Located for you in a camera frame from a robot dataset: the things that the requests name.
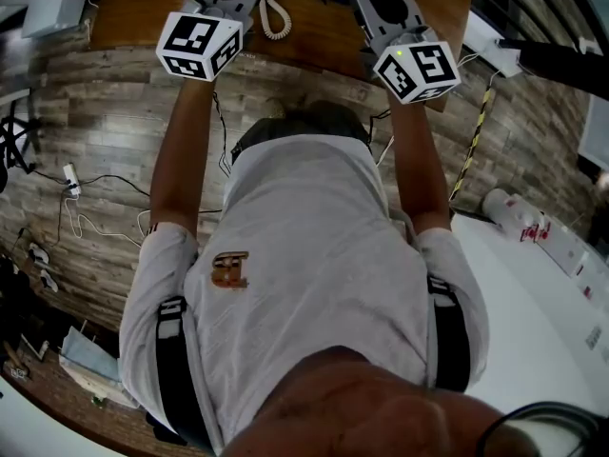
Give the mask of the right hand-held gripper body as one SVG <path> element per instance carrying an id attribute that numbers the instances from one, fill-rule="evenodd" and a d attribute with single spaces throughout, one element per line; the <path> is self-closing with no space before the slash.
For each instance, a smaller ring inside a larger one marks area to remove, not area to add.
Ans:
<path id="1" fill-rule="evenodd" d="M 415 0 L 349 0 L 365 35 L 371 66 L 401 104 L 436 99 L 460 82 L 447 42 L 428 26 Z"/>

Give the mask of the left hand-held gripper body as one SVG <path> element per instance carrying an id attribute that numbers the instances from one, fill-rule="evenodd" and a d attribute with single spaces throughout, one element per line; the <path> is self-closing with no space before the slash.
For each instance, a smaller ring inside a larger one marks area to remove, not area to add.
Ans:
<path id="1" fill-rule="evenodd" d="M 243 49 L 260 0 L 185 0 L 171 12 L 156 55 L 167 73 L 212 82 Z"/>

